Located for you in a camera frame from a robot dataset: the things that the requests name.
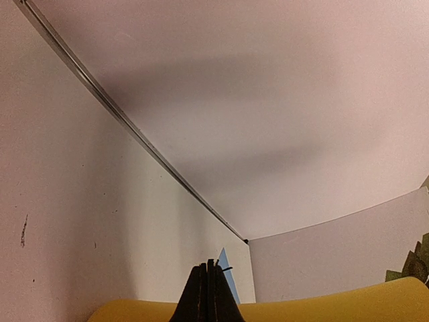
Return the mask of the blue wrapping paper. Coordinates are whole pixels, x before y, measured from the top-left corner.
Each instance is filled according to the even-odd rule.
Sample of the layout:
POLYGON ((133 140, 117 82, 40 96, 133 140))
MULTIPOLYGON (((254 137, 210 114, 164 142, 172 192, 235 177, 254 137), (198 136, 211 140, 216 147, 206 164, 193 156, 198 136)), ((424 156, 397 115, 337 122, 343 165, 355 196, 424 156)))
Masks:
POLYGON ((227 280, 227 284, 229 285, 229 288, 231 290, 231 293, 233 295, 235 302, 237 304, 240 304, 241 301, 239 299, 239 294, 237 292, 237 287, 236 287, 235 280, 233 278, 233 273, 232 273, 233 267, 229 264, 229 260, 228 260, 227 252, 226 252, 225 248, 223 248, 221 250, 219 258, 217 260, 217 264, 221 267, 221 269, 225 275, 225 278, 227 280))

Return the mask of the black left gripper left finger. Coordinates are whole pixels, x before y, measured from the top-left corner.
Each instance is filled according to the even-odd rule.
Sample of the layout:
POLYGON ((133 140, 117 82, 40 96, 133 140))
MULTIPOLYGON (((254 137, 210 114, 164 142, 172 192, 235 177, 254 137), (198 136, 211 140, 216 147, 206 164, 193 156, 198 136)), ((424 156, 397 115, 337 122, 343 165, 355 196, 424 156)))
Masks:
POLYGON ((204 322, 208 316, 207 265, 191 269, 190 275, 170 322, 204 322))

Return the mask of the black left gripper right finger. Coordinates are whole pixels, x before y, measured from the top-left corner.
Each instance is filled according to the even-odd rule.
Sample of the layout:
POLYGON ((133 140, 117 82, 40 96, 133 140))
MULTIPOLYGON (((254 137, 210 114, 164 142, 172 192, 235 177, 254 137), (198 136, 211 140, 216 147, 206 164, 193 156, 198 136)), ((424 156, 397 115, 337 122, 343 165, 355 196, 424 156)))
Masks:
POLYGON ((213 259, 207 262, 206 320, 244 322, 222 268, 213 259))

